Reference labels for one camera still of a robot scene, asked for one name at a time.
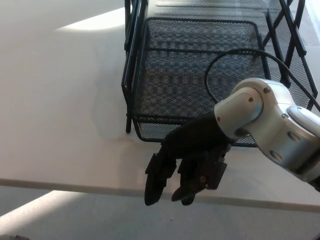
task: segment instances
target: screw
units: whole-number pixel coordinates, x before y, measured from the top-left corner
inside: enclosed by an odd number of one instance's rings
[[[287,135],[289,136],[289,138],[291,138],[291,140],[293,140],[294,142],[296,142],[296,143],[299,143],[299,142],[300,142],[300,137],[299,137],[297,134],[295,134],[295,133],[293,133],[293,132],[291,132],[291,131],[288,131],[286,134],[287,134]]]
[[[275,160],[277,160],[280,163],[283,163],[283,158],[279,153],[277,153],[273,150],[270,150],[269,153]]]
[[[270,91],[271,91],[271,89],[270,89],[269,87],[266,87],[265,89],[263,89],[263,92],[264,92],[265,94],[270,93]]]
[[[203,184],[206,182],[206,178],[204,176],[200,177],[200,182],[202,182]]]

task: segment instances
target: basket leg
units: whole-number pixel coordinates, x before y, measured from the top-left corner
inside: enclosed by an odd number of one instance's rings
[[[131,132],[131,114],[129,113],[129,111],[127,111],[126,113],[126,125],[125,125],[125,131],[127,134],[129,134]]]
[[[127,33],[129,21],[131,17],[131,1],[124,0],[124,12],[125,12],[125,33]]]

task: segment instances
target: mesh panel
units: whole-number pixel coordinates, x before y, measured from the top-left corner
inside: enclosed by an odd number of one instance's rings
[[[166,134],[188,119],[214,109],[204,86],[210,61],[230,49],[261,47],[260,39],[269,33],[265,13],[268,10],[274,22],[282,8],[280,0],[148,2],[146,31],[134,80],[133,120],[141,139],[161,142]],[[284,16],[275,31],[285,60],[291,32]],[[276,55],[271,39],[264,49]],[[294,49],[289,68],[312,92],[312,79],[308,78],[304,64]],[[263,61],[252,55],[227,55],[210,70],[209,87],[220,101],[230,95],[238,82],[252,77],[266,78],[267,69],[272,80],[280,81],[279,66],[269,58]],[[289,90],[297,105],[307,107],[309,99],[292,81]],[[254,141],[248,138],[237,145],[254,146]]]
[[[255,25],[152,19],[141,56],[134,114],[198,117],[214,108],[204,88],[204,73],[217,53],[232,48],[259,48]],[[210,71],[209,85],[218,99],[248,77],[264,78],[261,60],[229,55]]]

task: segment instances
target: wire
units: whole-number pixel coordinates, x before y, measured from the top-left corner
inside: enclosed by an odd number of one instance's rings
[[[216,99],[216,97],[214,96],[214,94],[211,92],[210,88],[209,88],[209,84],[208,84],[208,75],[209,72],[212,68],[212,66],[222,57],[224,57],[225,55],[228,54],[238,54],[241,52],[247,52],[247,53],[255,53],[255,54],[259,54],[265,57],[268,57],[270,59],[272,59],[273,61],[275,61],[276,63],[278,63],[279,65],[281,65],[281,67],[286,71],[286,73],[289,75],[289,77],[293,80],[293,82],[295,84],[297,84],[297,86],[304,92],[305,95],[307,95],[307,97],[309,97],[309,99],[311,100],[311,102],[314,104],[314,106],[316,107],[316,109],[320,112],[320,105],[317,102],[317,100],[314,98],[314,96],[302,85],[301,82],[299,82],[298,79],[296,79],[296,77],[293,75],[293,73],[290,71],[290,69],[287,67],[286,64],[284,64],[279,58],[271,55],[270,53],[267,53],[263,50],[259,50],[259,49],[253,49],[253,48],[236,48],[236,49],[231,49],[228,51],[225,51],[224,53],[219,54],[215,59],[213,59],[208,68],[205,71],[204,74],[204,86],[205,89],[207,91],[207,93],[209,94],[209,96],[212,98],[212,100],[214,101],[214,103],[218,103],[219,101]]]

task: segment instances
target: floor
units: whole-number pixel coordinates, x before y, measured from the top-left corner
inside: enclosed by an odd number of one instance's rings
[[[308,0],[310,16],[305,14],[301,25],[301,34],[308,36],[303,41],[315,59],[320,55],[320,4],[317,1]],[[100,10],[92,7],[93,3],[84,2],[81,0],[79,4],[85,8],[87,16],[84,17],[83,10],[72,8],[68,22],[75,23],[106,12],[103,10],[105,1],[93,1],[100,4]],[[62,1],[52,0],[50,4],[51,8],[58,9]],[[33,8],[26,10],[24,17],[28,14],[39,12]],[[34,33],[42,31],[41,24],[37,26]],[[28,35],[23,29],[19,34]],[[10,45],[20,45],[17,39],[19,36],[15,32],[0,39],[0,44],[10,40]],[[320,232],[319,223],[320,213],[312,212],[205,203],[183,207],[167,200],[146,207],[142,198],[0,186],[0,235],[22,235],[31,240],[311,240]]]

